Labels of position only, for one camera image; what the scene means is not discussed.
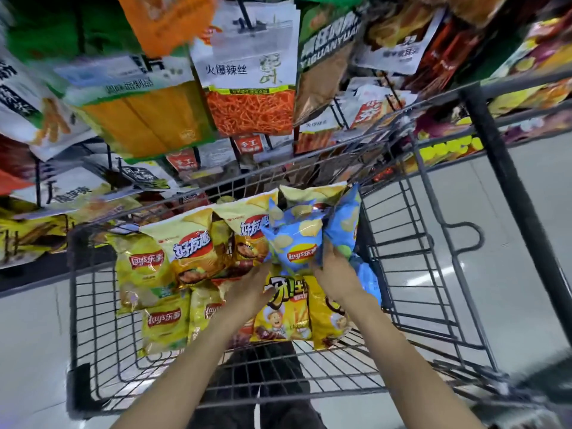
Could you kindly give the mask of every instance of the person's left hand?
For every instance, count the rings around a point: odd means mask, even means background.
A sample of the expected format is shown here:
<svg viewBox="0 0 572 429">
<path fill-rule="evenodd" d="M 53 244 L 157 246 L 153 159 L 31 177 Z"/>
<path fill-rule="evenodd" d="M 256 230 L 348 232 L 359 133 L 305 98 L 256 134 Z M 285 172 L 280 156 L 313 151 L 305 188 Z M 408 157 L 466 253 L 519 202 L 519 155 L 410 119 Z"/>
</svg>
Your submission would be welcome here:
<svg viewBox="0 0 572 429">
<path fill-rule="evenodd" d="M 265 262 L 253 267 L 242 279 L 236 281 L 232 288 L 225 293 L 225 316 L 231 316 L 237 322 L 237 328 L 244 325 L 250 318 L 256 316 L 276 294 L 276 289 L 264 290 L 266 277 L 272 267 L 271 262 Z"/>
</svg>

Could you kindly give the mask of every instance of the metal wire basket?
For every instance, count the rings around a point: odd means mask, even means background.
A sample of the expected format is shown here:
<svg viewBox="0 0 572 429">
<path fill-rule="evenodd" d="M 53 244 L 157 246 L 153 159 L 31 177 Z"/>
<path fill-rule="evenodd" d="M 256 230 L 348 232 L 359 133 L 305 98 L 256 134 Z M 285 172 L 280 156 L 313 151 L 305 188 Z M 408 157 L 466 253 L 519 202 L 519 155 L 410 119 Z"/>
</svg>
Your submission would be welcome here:
<svg viewBox="0 0 572 429">
<path fill-rule="evenodd" d="M 435 256 L 435 241 L 427 233 L 425 219 L 414 190 L 416 181 L 394 172 L 389 179 L 375 181 L 374 158 L 386 156 L 397 168 L 416 153 L 396 148 L 397 139 L 380 135 L 362 136 L 327 149 L 315 151 L 290 162 L 261 167 L 218 184 L 205 187 L 211 202 L 222 195 L 236 198 L 274 188 L 277 184 L 296 187 L 325 185 L 349 174 L 359 182 L 363 197 L 356 250 L 372 266 L 383 291 L 382 309 L 404 332 L 430 364 L 465 397 L 475 399 L 477 387 L 495 393 L 489 386 L 498 368 L 490 351 L 459 262 L 459 255 L 483 244 L 483 233 L 473 223 L 447 224 L 441 214 L 423 162 L 422 195 L 429 198 L 435 218 L 443 230 L 451 252 L 455 280 L 445 280 Z M 163 202 L 169 205 L 169 199 Z M 73 418 L 118 414 L 124 411 L 173 361 L 177 352 L 138 357 L 141 346 L 141 315 L 137 312 L 116 316 L 119 292 L 114 269 L 79 276 L 75 265 L 89 259 L 93 266 L 96 236 L 113 231 L 110 224 L 129 223 L 134 214 L 152 210 L 143 207 L 106 217 L 75 229 L 69 241 L 71 366 L 68 375 L 68 411 Z M 456 249 L 451 228 L 467 226 L 475 230 L 475 245 Z M 408 266 L 412 259 L 423 259 L 423 268 Z M 415 286 L 406 286 L 405 277 L 424 277 Z M 455 289 L 447 282 L 455 281 Z M 470 318 L 459 319 L 454 304 L 468 306 Z M 279 400 L 369 394 L 386 391 L 358 330 L 352 329 L 335 346 L 314 351 L 311 344 L 294 341 L 294 352 L 269 352 L 270 345 L 250 346 L 248 360 L 229 351 L 218 371 L 229 367 L 245 372 L 245 379 L 233 376 L 230 382 L 211 383 L 200 407 L 265 403 Z M 297 356 L 299 366 L 293 357 Z M 257 364 L 276 371 L 290 371 L 278 379 L 248 379 L 248 365 Z M 258 394 L 264 389 L 269 394 Z"/>
</svg>

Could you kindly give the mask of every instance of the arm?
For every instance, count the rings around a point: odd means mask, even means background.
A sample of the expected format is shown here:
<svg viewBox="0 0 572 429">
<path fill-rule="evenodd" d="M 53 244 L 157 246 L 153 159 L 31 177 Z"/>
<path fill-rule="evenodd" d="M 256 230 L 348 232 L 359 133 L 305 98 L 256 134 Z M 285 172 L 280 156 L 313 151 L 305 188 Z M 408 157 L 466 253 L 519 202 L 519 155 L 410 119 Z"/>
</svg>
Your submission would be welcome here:
<svg viewBox="0 0 572 429">
<path fill-rule="evenodd" d="M 483 429 L 468 406 L 429 366 L 361 288 L 349 262 L 324 239 L 324 268 L 313 267 L 325 293 L 357 325 L 408 429 Z"/>
<path fill-rule="evenodd" d="M 270 263 L 257 266 L 226 294 L 209 325 L 115 422 L 112 429 L 184 429 L 232 336 L 275 291 L 263 292 Z"/>
</svg>

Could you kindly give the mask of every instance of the leg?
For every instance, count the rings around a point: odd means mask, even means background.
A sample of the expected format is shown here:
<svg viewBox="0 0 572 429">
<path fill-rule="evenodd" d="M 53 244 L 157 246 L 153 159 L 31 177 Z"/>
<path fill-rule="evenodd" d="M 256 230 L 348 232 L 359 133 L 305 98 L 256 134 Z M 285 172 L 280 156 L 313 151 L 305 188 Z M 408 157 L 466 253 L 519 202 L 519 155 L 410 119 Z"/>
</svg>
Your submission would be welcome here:
<svg viewBox="0 0 572 429">
<path fill-rule="evenodd" d="M 255 357 L 252 349 L 235 351 L 213 374 L 201 404 L 232 403 L 256 397 L 259 392 L 260 370 L 256 363 L 252 363 Z M 187 428 L 254 429 L 254 404 L 199 408 L 193 413 Z"/>
<path fill-rule="evenodd" d="M 262 360 L 261 398 L 297 397 L 310 393 L 310 383 L 304 377 L 292 342 L 256 346 L 254 350 Z M 261 404 L 260 426 L 261 429 L 325 429 L 310 400 L 294 398 Z"/>
</svg>

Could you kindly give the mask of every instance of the hand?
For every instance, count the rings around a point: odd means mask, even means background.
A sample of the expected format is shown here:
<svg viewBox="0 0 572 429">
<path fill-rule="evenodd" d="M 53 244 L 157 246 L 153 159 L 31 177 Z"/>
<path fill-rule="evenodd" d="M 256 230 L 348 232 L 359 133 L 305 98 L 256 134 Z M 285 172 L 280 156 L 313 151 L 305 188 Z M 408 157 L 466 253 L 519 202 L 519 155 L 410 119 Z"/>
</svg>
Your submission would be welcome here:
<svg viewBox="0 0 572 429">
<path fill-rule="evenodd" d="M 264 290 L 271 267 L 272 263 L 269 261 L 253 267 L 225 293 L 225 307 L 220 311 L 229 313 L 229 316 L 236 319 L 237 328 L 256 316 L 276 294 L 274 288 Z"/>
<path fill-rule="evenodd" d="M 329 298 L 348 310 L 349 299 L 355 295 L 362 295 L 365 290 L 361 288 L 361 283 L 352 265 L 332 245 L 332 241 L 326 235 L 324 235 L 322 247 L 323 268 L 320 268 L 316 262 L 310 264 L 314 277 Z"/>
</svg>

